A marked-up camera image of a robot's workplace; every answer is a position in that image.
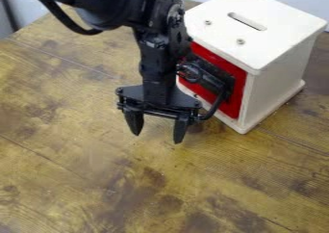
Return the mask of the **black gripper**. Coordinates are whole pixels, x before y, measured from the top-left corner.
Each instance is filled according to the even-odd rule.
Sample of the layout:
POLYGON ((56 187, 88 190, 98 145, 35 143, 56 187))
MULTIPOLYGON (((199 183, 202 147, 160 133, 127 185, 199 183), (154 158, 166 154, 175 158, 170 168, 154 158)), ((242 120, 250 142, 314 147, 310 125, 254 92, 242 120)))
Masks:
POLYGON ((144 127, 144 115, 174 119, 174 143, 181 143, 201 108, 201 103, 177 86, 177 65, 190 53, 190 41, 162 35, 135 39, 140 50, 142 84, 116 90, 118 108, 135 136, 144 127))

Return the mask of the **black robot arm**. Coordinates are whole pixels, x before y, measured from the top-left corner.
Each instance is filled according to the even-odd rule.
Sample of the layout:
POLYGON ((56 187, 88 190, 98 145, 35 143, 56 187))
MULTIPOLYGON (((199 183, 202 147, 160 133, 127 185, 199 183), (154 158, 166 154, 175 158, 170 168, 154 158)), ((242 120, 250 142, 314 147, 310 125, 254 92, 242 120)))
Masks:
POLYGON ((182 0, 39 0, 75 33, 94 36, 122 26, 132 29, 140 50, 143 84, 115 90, 116 106, 134 135, 144 116, 175 121, 174 142, 197 121, 201 103, 177 86, 179 65, 191 54, 182 0))

